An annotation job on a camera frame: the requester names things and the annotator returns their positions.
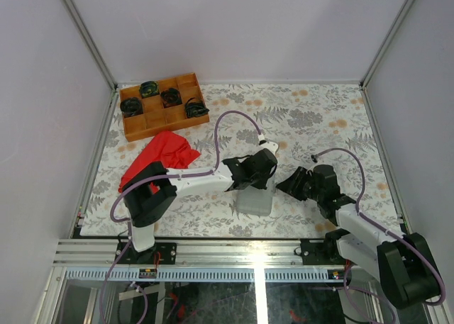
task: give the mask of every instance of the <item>wooden compartment box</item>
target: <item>wooden compartment box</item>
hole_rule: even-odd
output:
[[[177,89],[182,97],[182,104],[164,108],[160,95],[142,99],[139,92],[140,86],[132,86],[120,90],[120,102],[131,97],[137,97],[142,102],[143,115],[125,118],[123,116],[123,127],[128,142],[149,138],[163,130],[179,130],[210,121],[209,115],[202,117],[187,118],[184,105],[192,97],[202,100],[199,82],[195,73],[163,79],[157,81],[160,93],[169,89]]]

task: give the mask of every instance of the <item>table surface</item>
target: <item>table surface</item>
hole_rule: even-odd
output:
[[[310,167],[310,154],[330,147],[352,150],[366,173],[364,212],[391,228],[398,228],[397,215],[372,135],[359,90],[353,84],[207,84],[201,86],[210,109],[209,123],[178,130],[201,156],[193,167],[211,167],[216,161],[214,124],[227,110],[239,110],[253,117],[266,138],[279,143],[276,183],[289,177],[298,166]],[[221,159],[257,151],[254,127],[242,116],[229,115],[219,131]],[[118,235],[126,224],[109,218],[118,196],[118,184],[150,138],[128,143],[124,137],[119,104],[116,106],[99,163],[81,235]],[[353,198],[361,187],[360,173],[353,158],[342,152],[323,156],[334,166],[341,191]],[[175,199],[155,224],[156,236],[237,238],[320,238],[334,225],[325,220],[314,201],[300,202],[281,191],[273,197],[269,216],[238,213],[235,192],[206,192]],[[121,202],[118,218],[126,216]]]

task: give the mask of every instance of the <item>white wall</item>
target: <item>white wall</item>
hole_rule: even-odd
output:
[[[418,0],[369,86],[412,228],[454,309],[454,4]]]
[[[74,0],[113,76],[360,81],[404,0]]]
[[[109,89],[60,0],[0,0],[0,322],[28,323]]]

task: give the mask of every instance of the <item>red fabric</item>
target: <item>red fabric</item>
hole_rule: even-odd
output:
[[[157,134],[137,156],[121,178],[118,191],[121,192],[125,184],[151,162],[161,161],[165,168],[186,169],[199,156],[200,152],[191,149],[185,138],[171,131],[163,131]]]

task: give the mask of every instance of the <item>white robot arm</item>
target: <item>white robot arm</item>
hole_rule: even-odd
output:
[[[157,175],[168,178],[153,182],[159,188],[151,191],[149,184],[133,189],[124,200],[131,219],[132,243],[136,252],[153,250],[155,246],[154,223],[168,209],[173,200],[207,191],[232,191],[254,186],[266,188],[267,180],[274,174],[277,166],[276,152],[279,145],[266,141],[259,136],[260,150],[248,155],[244,160],[234,157],[224,159],[213,172],[210,167],[196,169],[165,169],[161,162],[153,162],[134,177],[124,189],[134,183]]]
[[[402,243],[411,245],[436,270],[423,236],[393,230],[392,237],[388,230],[381,230],[386,226],[378,220],[358,213],[356,201],[341,193],[332,166],[320,164],[309,171],[299,167],[276,188],[300,201],[315,200],[321,215],[338,226],[337,230],[326,233],[316,254],[331,261],[342,257],[362,267],[380,282],[396,308],[406,308],[441,294],[441,285],[434,274]]]

